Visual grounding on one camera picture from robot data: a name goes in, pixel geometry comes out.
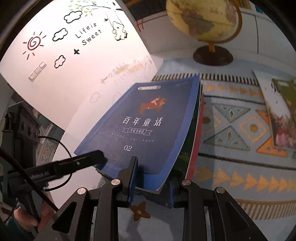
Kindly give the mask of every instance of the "sun drawing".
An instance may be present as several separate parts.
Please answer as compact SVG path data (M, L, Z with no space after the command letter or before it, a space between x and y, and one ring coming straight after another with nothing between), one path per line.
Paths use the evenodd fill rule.
M27 48L28 48L29 51L33 51L38 46L41 46L41 47L44 46L44 45L41 44L41 39L44 39L46 37L46 35L43 36L43 37L40 37L41 34L42 34L42 31L41 31L41 33L38 36L35 36L35 32L34 32L33 33L33 37L31 37L28 42L23 42L23 44L26 44L27 45Z

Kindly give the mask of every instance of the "number 02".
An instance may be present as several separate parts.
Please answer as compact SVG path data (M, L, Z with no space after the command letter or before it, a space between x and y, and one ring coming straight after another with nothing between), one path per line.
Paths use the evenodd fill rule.
M131 151L132 146L125 145L123 149L124 150L127 150L127 151Z

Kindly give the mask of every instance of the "human hand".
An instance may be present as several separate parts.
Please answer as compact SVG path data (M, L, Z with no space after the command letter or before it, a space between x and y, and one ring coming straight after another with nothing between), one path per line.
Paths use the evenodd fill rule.
M28 214L26 211L18 209L14 210L14 216L16 221L20 224L20 226L30 232L32 227L37 226L38 232L40 232L44 226L48 223L48 221L55 214L55 211L47 204L47 202L43 202L41 205L41 220L38 222L33 216Z

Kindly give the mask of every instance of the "black cable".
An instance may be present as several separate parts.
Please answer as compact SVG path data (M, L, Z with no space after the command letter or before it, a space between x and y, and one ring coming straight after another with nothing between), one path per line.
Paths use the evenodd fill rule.
M23 167L15 160L12 156L10 156L2 147L0 147L0 157L6 160L12 167L23 176L23 178L27 181L27 183L33 188L33 190L48 203L48 205L55 210L56 212L59 210L56 205L48 198L48 196L43 193L38 186L32 181Z
M53 137L46 137L46 136L39 136L38 138L46 138L46 139L54 140L54 141L58 142L59 144L61 144L61 145L65 148L65 150L66 150L67 153L69 154L70 158L72 157L71 154L70 154L70 152L69 152L69 150L68 150L68 149L65 147L65 145L64 145L63 143L61 143L58 139L55 139L55 138L53 138ZM54 188L48 188L48 189L45 189L45 191L46 191L46 192L50 192L50 191L57 190L57 189L59 189L59 188L65 186L65 185L70 181L71 177L72 177L72 173L70 174L70 176L68 177L68 179L67 179L65 182L63 182L61 185L58 185L58 186L56 186L56 187L54 187Z
M18 199L15 200L15 204L13 205L13 208L12 208L12 210L11 210L10 215L8 216L7 219L5 219L5 221L4 221L3 223L6 223L6 222L8 221L8 219L10 219L10 217L11 217L12 214L13 214L13 211L15 210L15 207L17 206L17 203L18 203Z

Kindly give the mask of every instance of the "striped border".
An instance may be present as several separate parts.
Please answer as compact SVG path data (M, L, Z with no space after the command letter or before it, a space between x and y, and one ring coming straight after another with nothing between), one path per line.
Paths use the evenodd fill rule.
M234 82L246 85L259 86L255 78L242 77L237 75L212 74L212 73L179 73L179 74L161 74L153 77L152 81L159 80L178 80L199 75L201 80L216 80L223 82Z
M236 199L236 201L253 220L284 218L296 214L296 200L265 202Z

